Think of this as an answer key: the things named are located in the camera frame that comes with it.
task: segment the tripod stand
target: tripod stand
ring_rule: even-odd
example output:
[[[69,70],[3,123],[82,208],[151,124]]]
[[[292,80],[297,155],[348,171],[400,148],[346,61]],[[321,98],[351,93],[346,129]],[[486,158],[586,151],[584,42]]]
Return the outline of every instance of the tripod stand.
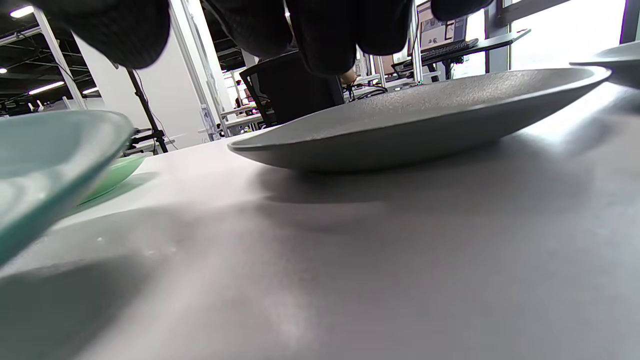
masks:
[[[140,104],[142,108],[145,110],[145,114],[147,115],[147,120],[149,120],[149,124],[151,125],[151,133],[148,135],[143,135],[140,137],[132,138],[131,144],[136,145],[137,143],[141,143],[147,141],[149,139],[154,139],[155,142],[160,146],[162,152],[168,152],[166,149],[166,144],[164,143],[164,131],[158,128],[156,124],[156,120],[154,119],[153,113],[151,113],[151,109],[149,108],[149,102],[145,97],[145,94],[142,91],[142,87],[140,87],[140,83],[138,82],[138,78],[135,73],[131,69],[127,69],[127,74],[129,75],[129,79],[131,79],[131,83],[133,84],[133,88],[136,90],[135,94],[140,100]]]

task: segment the fluorescent light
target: fluorescent light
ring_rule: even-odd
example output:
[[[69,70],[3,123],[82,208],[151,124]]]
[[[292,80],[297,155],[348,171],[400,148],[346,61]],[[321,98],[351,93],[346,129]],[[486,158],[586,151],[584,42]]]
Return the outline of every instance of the fluorescent light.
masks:
[[[35,90],[30,91],[29,95],[37,94],[38,92],[43,92],[44,90],[57,88],[58,86],[64,85],[64,84],[65,84],[64,81],[59,81],[57,83],[49,84],[47,86],[43,86],[42,88],[37,88]]]
[[[15,10],[10,15],[12,17],[23,17],[29,15],[30,13],[33,13],[33,6],[25,6],[21,9]]]
[[[90,94],[90,93],[92,93],[92,92],[96,92],[96,91],[98,91],[98,88],[97,88],[97,87],[95,87],[95,88],[90,88],[90,89],[86,89],[86,90],[85,90],[85,91],[83,91],[82,93],[83,93],[83,94]]]

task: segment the person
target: person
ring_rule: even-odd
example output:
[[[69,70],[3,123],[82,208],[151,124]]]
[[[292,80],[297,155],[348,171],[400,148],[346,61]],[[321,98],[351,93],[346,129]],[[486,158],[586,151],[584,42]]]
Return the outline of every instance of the person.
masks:
[[[355,62],[356,45],[373,55],[398,53],[406,43],[414,0],[204,0],[234,42],[259,58],[289,47],[295,34],[305,65],[339,76]],[[109,60],[142,69],[160,57],[170,30],[168,0],[33,0]],[[492,0],[432,0],[433,15],[453,20]]]

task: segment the office chair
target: office chair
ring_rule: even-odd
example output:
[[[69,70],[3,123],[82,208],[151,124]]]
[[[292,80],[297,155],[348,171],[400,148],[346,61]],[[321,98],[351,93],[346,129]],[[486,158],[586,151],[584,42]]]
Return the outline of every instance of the office chair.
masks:
[[[267,126],[344,104],[340,79],[311,74],[297,50],[261,61],[240,77]]]

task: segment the gray plate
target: gray plate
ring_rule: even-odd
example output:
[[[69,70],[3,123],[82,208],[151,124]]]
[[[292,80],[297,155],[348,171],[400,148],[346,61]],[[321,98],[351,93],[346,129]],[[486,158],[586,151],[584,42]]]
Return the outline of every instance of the gray plate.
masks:
[[[319,111],[228,147],[295,170],[397,167],[512,134],[576,101],[610,73],[598,67],[523,70],[416,86]]]
[[[612,47],[571,65],[606,67],[613,71],[612,83],[640,88],[640,42]]]

